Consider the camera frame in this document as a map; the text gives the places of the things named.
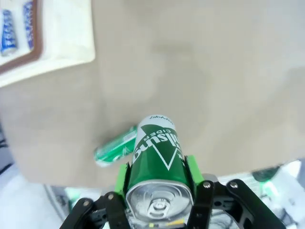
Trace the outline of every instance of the silver can top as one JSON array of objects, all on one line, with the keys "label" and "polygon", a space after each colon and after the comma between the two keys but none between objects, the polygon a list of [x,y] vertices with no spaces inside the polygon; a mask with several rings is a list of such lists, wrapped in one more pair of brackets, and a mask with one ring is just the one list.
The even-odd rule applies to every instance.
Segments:
[{"label": "silver can top", "polygon": [[189,188],[170,180],[147,180],[126,194],[133,216],[143,222],[172,222],[190,213],[193,198]]}]

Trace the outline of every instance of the blue can with white text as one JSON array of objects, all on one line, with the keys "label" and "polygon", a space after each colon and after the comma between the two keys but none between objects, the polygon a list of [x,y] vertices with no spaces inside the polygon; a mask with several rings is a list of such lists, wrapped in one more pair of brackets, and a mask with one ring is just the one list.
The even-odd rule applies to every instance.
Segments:
[{"label": "blue can with white text", "polygon": [[23,5],[23,20],[25,32],[30,50],[34,48],[33,36],[33,1],[28,1]]},{"label": "blue can with white text", "polygon": [[1,54],[2,56],[8,56],[17,50],[17,39],[11,11],[3,10],[2,13],[3,27],[1,38]]}]

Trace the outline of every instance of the brown table surface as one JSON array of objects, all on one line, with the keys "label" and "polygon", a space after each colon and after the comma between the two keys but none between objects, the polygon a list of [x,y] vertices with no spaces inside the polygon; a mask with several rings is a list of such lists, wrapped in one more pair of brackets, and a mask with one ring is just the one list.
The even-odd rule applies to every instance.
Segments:
[{"label": "brown table surface", "polygon": [[93,1],[96,60],[0,89],[0,118],[34,182],[106,187],[99,144],[164,114],[203,173],[304,156],[305,3]]}]

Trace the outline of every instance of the screw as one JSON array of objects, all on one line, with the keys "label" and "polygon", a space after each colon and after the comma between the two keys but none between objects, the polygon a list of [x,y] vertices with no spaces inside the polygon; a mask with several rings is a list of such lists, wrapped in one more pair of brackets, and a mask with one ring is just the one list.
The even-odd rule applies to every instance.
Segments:
[{"label": "screw", "polygon": [[211,187],[211,184],[209,182],[204,182],[203,183],[203,187],[205,188],[210,188]]},{"label": "screw", "polygon": [[86,200],[83,205],[87,206],[88,204],[89,204],[89,201]]},{"label": "screw", "polygon": [[231,182],[231,183],[230,183],[230,186],[231,186],[232,188],[238,188],[238,185],[237,185],[236,182]]}]

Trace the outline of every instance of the brown border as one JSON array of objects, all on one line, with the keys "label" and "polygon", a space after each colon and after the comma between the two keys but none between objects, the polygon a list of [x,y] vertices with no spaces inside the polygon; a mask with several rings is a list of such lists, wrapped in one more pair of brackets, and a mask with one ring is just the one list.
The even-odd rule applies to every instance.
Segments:
[{"label": "brown border", "polygon": [[0,74],[5,73],[13,68],[20,67],[27,63],[36,61],[40,58],[43,49],[42,43],[42,0],[33,0],[33,37],[34,48],[33,50],[20,56],[14,60],[11,60],[0,66]]}]

